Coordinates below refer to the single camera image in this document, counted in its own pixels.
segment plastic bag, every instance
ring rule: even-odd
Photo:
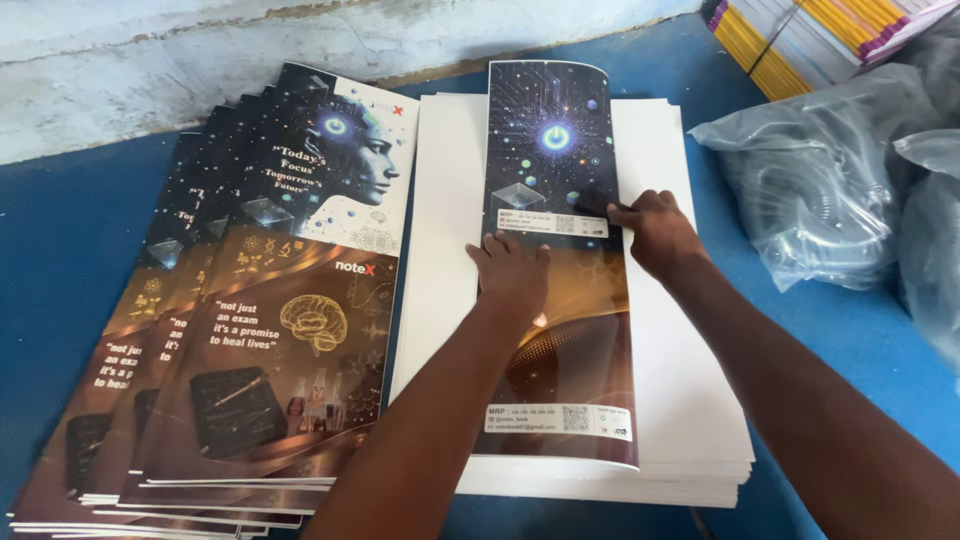
[[[960,127],[960,11],[914,38],[894,61],[920,69],[933,106],[948,119],[948,126]]]
[[[960,373],[960,130],[912,135],[896,147],[932,171],[903,210],[900,277],[906,302],[920,333]]]
[[[894,274],[899,193],[916,176],[891,141],[941,122],[916,68],[887,64],[690,133],[721,151],[747,236],[781,292],[811,279],[862,290]]]

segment qr code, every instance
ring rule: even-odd
[[[564,431],[590,431],[586,405],[563,405]]]
[[[573,216],[557,216],[557,233],[573,233]]]

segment blue table surface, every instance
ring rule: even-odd
[[[682,107],[685,129],[766,102],[693,14],[524,58],[601,67],[610,75],[612,97],[665,97]],[[486,85],[486,73],[473,73],[396,91],[414,97],[484,93]],[[126,282],[176,138],[151,135],[0,167],[0,506],[5,509],[59,420]],[[960,470],[954,378],[896,298],[886,290],[854,292],[819,282],[802,282],[780,294],[747,241],[716,156],[688,135],[686,157],[697,226],[724,274]],[[703,509],[705,521],[721,540],[823,538],[752,435],[757,461],[740,488],[739,505]],[[9,530],[0,529],[0,539],[6,538]],[[700,538],[688,509],[678,506],[482,496],[457,496],[443,533],[457,539],[600,536]]]

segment concrete wall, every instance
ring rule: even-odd
[[[415,74],[694,12],[700,0],[0,0],[0,163],[198,124],[301,61]]]

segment glowing power symbol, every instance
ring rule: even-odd
[[[347,124],[340,118],[327,118],[324,121],[324,129],[334,135],[343,135],[347,132]]]
[[[550,150],[563,150],[570,143],[570,132],[563,126],[553,126],[543,132],[543,146]]]

